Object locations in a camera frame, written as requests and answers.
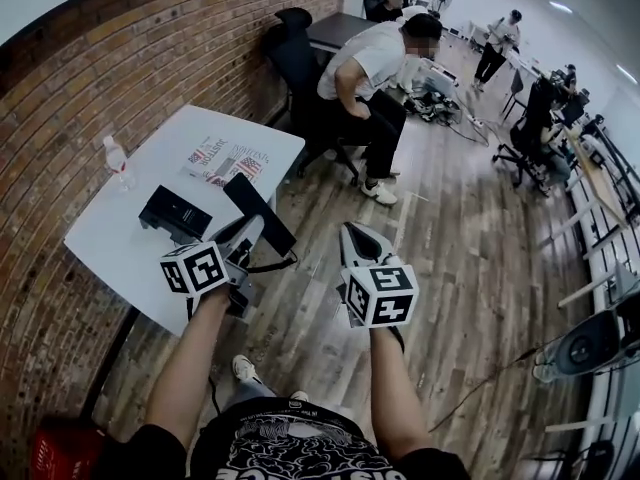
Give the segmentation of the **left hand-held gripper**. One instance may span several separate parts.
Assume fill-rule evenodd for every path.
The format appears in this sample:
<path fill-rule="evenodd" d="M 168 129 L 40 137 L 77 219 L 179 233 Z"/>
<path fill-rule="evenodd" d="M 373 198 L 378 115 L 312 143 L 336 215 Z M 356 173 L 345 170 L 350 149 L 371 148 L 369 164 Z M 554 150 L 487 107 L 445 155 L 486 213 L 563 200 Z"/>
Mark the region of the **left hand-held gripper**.
<path fill-rule="evenodd" d="M 160 258 L 170 291 L 186 297 L 188 319 L 200 299 L 221 285 L 229 287 L 227 313 L 238 319 L 246 318 L 254 296 L 247 265 L 264 226 L 263 217 L 254 215 L 245 226 L 229 225 L 221 229 L 213 241 L 182 245 Z"/>

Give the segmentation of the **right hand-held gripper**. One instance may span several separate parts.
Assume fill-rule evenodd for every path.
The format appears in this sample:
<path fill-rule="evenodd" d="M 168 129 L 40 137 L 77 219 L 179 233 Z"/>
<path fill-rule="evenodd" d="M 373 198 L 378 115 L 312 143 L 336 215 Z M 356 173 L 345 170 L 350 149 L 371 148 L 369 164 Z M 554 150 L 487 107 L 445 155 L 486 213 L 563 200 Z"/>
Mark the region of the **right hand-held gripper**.
<path fill-rule="evenodd" d="M 419 298 L 413 267 L 396 254 L 391 242 L 359 223 L 340 227 L 341 302 L 352 327 L 402 326 Z"/>

